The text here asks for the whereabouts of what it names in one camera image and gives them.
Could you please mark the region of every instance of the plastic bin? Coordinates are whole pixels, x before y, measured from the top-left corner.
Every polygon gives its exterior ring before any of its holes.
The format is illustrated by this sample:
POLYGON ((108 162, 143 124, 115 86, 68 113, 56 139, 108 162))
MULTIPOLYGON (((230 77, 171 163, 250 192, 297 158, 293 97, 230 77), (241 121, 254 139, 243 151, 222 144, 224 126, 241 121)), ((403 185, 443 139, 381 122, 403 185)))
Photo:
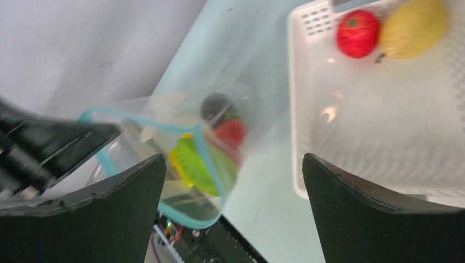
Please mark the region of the plastic bin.
POLYGON ((245 149, 245 138, 241 142, 229 141, 218 131, 223 124, 237 121, 244 122, 248 130, 252 123, 247 119, 249 103, 248 88, 235 83, 210 89, 208 93, 198 90, 195 94, 161 94, 152 96, 150 102, 149 98, 141 98, 84 113, 83 120, 116 122, 122 130, 122 135, 97 154, 100 164, 89 184, 161 153, 167 160, 167 175, 159 210, 187 227, 212 225, 234 188, 245 149), (212 94, 226 95, 231 104, 206 121, 201 109, 212 94), (160 126, 154 127, 147 121, 160 126))
MULTIPOLYGON (((402 1, 358 7, 378 16, 402 1)), ((293 184, 308 198, 302 158, 314 153, 405 194, 465 204, 465 2, 446 1, 447 36, 413 59, 354 60, 335 45, 342 13, 317 0, 289 18, 293 184)))

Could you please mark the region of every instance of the yellow fruit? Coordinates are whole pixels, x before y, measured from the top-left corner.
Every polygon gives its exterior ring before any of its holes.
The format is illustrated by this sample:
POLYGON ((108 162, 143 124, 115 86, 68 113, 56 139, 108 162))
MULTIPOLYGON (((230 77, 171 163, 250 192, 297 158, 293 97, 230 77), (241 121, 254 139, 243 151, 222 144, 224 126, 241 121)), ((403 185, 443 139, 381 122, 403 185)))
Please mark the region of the yellow fruit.
POLYGON ((394 10, 381 29, 382 57, 418 56, 435 46, 448 26, 449 13, 441 0, 408 0, 394 10))

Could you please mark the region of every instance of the red tomato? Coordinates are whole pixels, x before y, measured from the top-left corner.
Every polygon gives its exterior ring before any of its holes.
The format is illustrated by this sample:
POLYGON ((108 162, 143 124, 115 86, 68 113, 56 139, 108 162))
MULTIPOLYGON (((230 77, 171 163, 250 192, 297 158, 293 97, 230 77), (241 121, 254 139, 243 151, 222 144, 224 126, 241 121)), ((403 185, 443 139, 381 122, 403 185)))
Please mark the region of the red tomato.
POLYGON ((215 135, 220 140, 230 141, 239 147, 247 135, 247 125, 240 119, 232 119, 218 126, 215 135))
POLYGON ((364 58, 378 44, 380 28, 381 23, 373 13, 365 10, 350 12, 338 26, 337 46, 349 57, 364 58))

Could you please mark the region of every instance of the table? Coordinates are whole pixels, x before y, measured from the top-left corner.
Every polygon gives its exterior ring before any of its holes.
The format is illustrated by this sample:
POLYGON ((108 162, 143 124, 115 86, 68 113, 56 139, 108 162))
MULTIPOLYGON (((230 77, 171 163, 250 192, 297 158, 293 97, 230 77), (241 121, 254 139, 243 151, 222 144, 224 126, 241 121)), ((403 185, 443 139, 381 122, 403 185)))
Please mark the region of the table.
POLYGON ((286 21, 306 2, 208 1, 154 92, 235 81, 252 87, 253 143, 224 214, 270 263, 324 262, 310 203, 291 177, 286 21))

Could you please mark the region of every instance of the red wire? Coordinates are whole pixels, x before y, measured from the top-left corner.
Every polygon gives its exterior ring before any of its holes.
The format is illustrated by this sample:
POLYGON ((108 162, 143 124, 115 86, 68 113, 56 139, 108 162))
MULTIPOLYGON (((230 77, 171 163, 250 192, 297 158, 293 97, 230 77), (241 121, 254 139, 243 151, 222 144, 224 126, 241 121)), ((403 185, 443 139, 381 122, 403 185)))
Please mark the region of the red wire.
POLYGON ((177 241, 181 238, 181 236, 182 236, 182 234, 183 234, 183 229, 184 229, 184 226, 181 225, 180 228, 179 228, 178 234, 177 234, 176 237, 174 238, 173 243, 174 243, 174 242, 177 242, 177 241))

